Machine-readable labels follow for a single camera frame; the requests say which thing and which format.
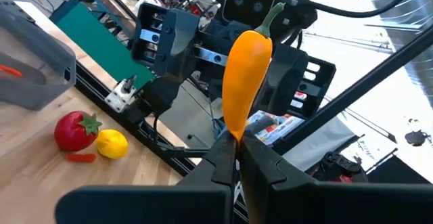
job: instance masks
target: tomato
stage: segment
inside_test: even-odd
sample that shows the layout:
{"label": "tomato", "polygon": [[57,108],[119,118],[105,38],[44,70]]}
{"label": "tomato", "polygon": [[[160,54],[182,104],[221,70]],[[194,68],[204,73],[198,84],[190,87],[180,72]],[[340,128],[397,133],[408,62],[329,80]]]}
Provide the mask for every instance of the tomato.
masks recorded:
{"label": "tomato", "polygon": [[55,142],[61,150],[77,152],[87,148],[95,141],[102,124],[96,120],[96,114],[71,112],[63,116],[55,126]]}

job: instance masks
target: green board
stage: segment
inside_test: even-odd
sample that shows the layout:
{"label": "green board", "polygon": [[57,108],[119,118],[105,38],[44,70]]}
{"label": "green board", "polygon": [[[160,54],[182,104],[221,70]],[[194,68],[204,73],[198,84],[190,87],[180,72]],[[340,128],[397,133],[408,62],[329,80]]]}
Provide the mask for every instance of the green board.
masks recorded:
{"label": "green board", "polygon": [[117,81],[135,74],[137,88],[154,78],[145,66],[132,60],[130,51],[83,4],[78,3],[56,24]]}

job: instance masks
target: red object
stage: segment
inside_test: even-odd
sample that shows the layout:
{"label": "red object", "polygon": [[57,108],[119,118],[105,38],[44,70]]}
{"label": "red object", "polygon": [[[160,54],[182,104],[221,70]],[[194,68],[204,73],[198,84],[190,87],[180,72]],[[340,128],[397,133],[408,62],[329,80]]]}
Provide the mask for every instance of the red object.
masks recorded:
{"label": "red object", "polygon": [[96,121],[96,114],[90,116],[86,112],[68,113],[55,126],[55,142],[61,150],[83,150],[95,141],[101,125]]}
{"label": "red object", "polygon": [[8,66],[0,65],[0,71],[8,72],[17,77],[22,77],[22,73],[20,71]]}
{"label": "red object", "polygon": [[69,154],[66,156],[66,160],[72,162],[92,163],[96,160],[96,155],[95,154]]}

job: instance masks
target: gray plastic bin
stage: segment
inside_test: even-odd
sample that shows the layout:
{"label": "gray plastic bin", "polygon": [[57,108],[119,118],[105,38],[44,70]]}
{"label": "gray plastic bin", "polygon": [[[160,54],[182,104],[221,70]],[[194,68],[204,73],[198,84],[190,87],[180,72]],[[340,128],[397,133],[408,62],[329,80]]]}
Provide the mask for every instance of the gray plastic bin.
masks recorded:
{"label": "gray plastic bin", "polygon": [[[40,110],[75,84],[74,52],[39,27],[0,7],[0,102]],[[65,71],[70,71],[69,81]]]}

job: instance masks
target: red chili pepper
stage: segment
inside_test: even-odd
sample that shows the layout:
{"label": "red chili pepper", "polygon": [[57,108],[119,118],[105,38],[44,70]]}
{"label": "red chili pepper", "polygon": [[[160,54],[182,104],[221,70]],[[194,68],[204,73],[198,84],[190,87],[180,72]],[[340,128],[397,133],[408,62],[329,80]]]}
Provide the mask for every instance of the red chili pepper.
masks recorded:
{"label": "red chili pepper", "polygon": [[0,71],[8,72],[17,77],[22,77],[22,73],[20,71],[8,66],[0,65]]}
{"label": "red chili pepper", "polygon": [[95,154],[69,154],[66,156],[66,160],[72,161],[72,162],[86,162],[86,163],[92,163],[96,160]]}

